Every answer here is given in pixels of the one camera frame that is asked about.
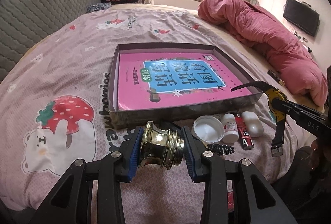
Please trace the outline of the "black yellow wristwatch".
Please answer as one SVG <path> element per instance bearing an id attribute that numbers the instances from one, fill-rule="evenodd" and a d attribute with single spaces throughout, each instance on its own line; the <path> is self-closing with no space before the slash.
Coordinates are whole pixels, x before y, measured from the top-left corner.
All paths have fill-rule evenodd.
<path id="1" fill-rule="evenodd" d="M 269 85 L 264 81 L 253 81 L 246 84 L 236 86 L 231 89 L 231 92 L 247 87 L 255 87 L 268 97 L 268 106 L 270 111 L 274 114 L 276 118 L 276 133 L 274 139 L 272 140 L 271 154 L 272 157 L 280 157 L 283 154 L 283 144 L 284 144 L 284 130 L 286 122 L 286 114 L 280 108 L 277 108 L 278 104 L 287 102 L 288 99 L 284 93 L 282 93 L 276 87 Z"/>

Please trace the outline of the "black hair claw clip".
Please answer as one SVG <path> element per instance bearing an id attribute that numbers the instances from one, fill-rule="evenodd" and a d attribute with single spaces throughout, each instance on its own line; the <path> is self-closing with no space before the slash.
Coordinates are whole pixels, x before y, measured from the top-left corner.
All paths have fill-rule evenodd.
<path id="1" fill-rule="evenodd" d="M 211 143 L 207 145 L 207 149 L 217 154 L 218 156 L 227 156 L 235 152 L 235 148 L 227 144 Z"/>

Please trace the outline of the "white earbuds case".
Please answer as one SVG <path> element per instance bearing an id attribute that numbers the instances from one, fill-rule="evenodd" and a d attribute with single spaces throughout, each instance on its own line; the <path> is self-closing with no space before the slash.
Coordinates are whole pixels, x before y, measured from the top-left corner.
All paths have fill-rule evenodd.
<path id="1" fill-rule="evenodd" d="M 264 134 L 264 128 L 256 113 L 252 111 L 244 111 L 241 113 L 241 117 L 251 137 L 257 138 Z"/>

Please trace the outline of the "white plastic jar lid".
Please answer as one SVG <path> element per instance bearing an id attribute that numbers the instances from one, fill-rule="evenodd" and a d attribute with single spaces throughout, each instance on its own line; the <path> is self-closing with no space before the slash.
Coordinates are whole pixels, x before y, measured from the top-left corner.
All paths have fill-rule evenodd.
<path id="1" fill-rule="evenodd" d="M 205 144 L 218 143 L 223 139 L 224 127 L 213 116 L 200 116 L 194 121 L 191 132 Z"/>

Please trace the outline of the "small white pill bottle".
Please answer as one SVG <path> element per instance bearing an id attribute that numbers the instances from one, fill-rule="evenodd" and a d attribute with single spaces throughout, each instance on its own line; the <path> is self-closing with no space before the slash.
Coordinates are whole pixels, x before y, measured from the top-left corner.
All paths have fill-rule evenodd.
<path id="1" fill-rule="evenodd" d="M 235 116 L 231 113 L 226 113 L 222 116 L 221 122 L 224 127 L 224 136 L 222 142 L 226 144 L 233 144 L 239 139 Z"/>

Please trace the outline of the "gold metal knob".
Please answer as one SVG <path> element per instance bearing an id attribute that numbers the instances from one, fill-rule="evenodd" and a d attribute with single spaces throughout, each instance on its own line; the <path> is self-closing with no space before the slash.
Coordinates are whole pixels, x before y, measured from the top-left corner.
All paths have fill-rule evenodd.
<path id="1" fill-rule="evenodd" d="M 141 139 L 139 167 L 158 165 L 161 169 L 170 170 L 181 164 L 185 147 L 181 130 L 172 123 L 163 126 L 159 128 L 152 121 L 146 123 Z"/>

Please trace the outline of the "red black lighter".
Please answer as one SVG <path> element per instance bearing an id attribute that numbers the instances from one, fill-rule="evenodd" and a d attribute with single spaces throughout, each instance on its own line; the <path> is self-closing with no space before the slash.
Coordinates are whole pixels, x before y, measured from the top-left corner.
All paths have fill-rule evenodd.
<path id="1" fill-rule="evenodd" d="M 254 143 L 252 141 L 250 134 L 248 133 L 248 130 L 246 128 L 246 125 L 242 117 L 238 113 L 235 113 L 235 121 L 237 124 L 237 131 L 239 134 L 239 139 L 243 150 L 245 151 L 252 150 L 254 148 Z"/>

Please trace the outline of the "black gold small box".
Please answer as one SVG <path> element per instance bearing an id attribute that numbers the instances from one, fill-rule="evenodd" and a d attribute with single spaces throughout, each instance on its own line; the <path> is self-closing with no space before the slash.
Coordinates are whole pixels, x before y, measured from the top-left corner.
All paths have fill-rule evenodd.
<path id="1" fill-rule="evenodd" d="M 285 86 L 285 83 L 283 80 L 280 79 L 280 77 L 271 69 L 268 70 L 267 74 L 271 76 L 279 85 Z"/>

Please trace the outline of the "pink rumpled duvet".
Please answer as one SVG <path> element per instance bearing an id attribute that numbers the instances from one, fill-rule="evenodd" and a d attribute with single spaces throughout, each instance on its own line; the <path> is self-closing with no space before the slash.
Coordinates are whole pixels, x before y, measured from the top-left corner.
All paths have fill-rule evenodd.
<path id="1" fill-rule="evenodd" d="M 225 28 L 266 58 L 291 94 L 309 94 L 317 106 L 328 96 L 328 81 L 302 42 L 274 15 L 244 0 L 203 0 L 198 16 Z"/>

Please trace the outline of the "grey cardboard tray box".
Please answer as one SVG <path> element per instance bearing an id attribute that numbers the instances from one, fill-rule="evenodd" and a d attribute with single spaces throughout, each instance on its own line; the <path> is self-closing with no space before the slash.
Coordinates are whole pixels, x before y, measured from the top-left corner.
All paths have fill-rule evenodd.
<path id="1" fill-rule="evenodd" d="M 116 47 L 108 82 L 114 127 L 178 121 L 253 106 L 262 92 L 223 50 L 193 43 L 127 43 Z"/>

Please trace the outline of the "pink children's book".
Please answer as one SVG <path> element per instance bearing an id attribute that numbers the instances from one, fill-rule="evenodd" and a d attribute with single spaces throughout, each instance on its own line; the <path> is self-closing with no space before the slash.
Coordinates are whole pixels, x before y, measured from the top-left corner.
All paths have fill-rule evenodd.
<path id="1" fill-rule="evenodd" d="M 147 52 L 120 54 L 119 110 L 194 105 L 249 96 L 231 92 L 239 76 L 213 54 Z"/>

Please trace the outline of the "pink strawberry bear bedsheet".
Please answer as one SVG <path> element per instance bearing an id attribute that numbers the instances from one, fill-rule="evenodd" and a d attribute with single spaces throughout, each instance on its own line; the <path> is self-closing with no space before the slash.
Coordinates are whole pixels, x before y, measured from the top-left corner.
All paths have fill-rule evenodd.
<path id="1" fill-rule="evenodd" d="M 106 90 L 110 80 L 109 69 L 118 44 L 163 42 L 198 43 L 217 46 L 240 64 L 256 80 L 275 84 L 266 73 L 270 65 L 254 50 L 246 48 L 224 29 L 192 15 L 188 11 L 153 10 L 148 8 L 117 9 L 82 15 L 72 23 L 45 38 L 29 51 L 1 82 L 1 202 L 13 215 L 15 222 L 28 223 L 28 217 L 19 219 L 19 213 L 30 214 L 38 208 L 51 188 L 60 178 L 53 173 L 52 165 L 67 169 L 73 160 L 58 163 L 65 156 L 65 148 L 50 157 L 42 152 L 36 160 L 28 159 L 34 148 L 25 144 L 32 134 L 60 134 L 75 119 L 83 134 L 94 135 L 94 146 L 79 148 L 79 157 L 93 160 L 119 147 L 127 130 L 114 131 L 107 116 Z M 92 117 L 81 120 L 77 116 L 65 116 L 59 130 L 42 129 L 37 116 L 47 105 L 61 96 L 78 97 L 88 103 L 85 110 Z M 263 95 L 254 111 L 262 122 L 264 135 L 254 139 L 255 148 L 244 151 L 235 144 L 236 151 L 225 159 L 238 161 L 248 156 L 270 182 L 276 181 L 288 171 L 295 152 L 307 144 L 310 134 L 288 118 L 285 129 L 284 154 L 273 158 L 270 144 L 276 124 Z M 34 172 L 23 168 L 25 161 L 36 164 Z M 199 223 L 203 205 L 204 184 L 194 184 L 188 176 L 185 160 L 171 170 L 149 165 L 139 169 L 133 182 L 123 184 L 122 199 L 126 223 Z"/>

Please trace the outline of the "blue patterned cloth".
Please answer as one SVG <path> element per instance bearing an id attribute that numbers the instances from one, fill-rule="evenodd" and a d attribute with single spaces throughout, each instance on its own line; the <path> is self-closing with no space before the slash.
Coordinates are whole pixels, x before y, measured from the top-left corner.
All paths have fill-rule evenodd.
<path id="1" fill-rule="evenodd" d="M 110 2 L 101 2 L 88 6 L 87 13 L 98 12 L 101 10 L 107 10 L 112 6 Z"/>

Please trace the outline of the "grey quilted headboard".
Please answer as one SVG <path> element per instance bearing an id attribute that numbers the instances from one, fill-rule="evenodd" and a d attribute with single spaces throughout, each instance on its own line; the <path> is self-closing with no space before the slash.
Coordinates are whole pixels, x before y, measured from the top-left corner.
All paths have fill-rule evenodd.
<path id="1" fill-rule="evenodd" d="M 1 79 L 42 39 L 100 0 L 1 0 Z"/>

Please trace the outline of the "black wall television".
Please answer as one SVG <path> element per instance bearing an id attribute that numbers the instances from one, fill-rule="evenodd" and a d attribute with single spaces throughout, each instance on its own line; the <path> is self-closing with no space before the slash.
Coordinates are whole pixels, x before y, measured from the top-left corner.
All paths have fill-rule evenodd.
<path id="1" fill-rule="evenodd" d="M 296 0 L 286 0 L 283 17 L 309 36 L 316 36 L 320 14 L 308 5 Z"/>

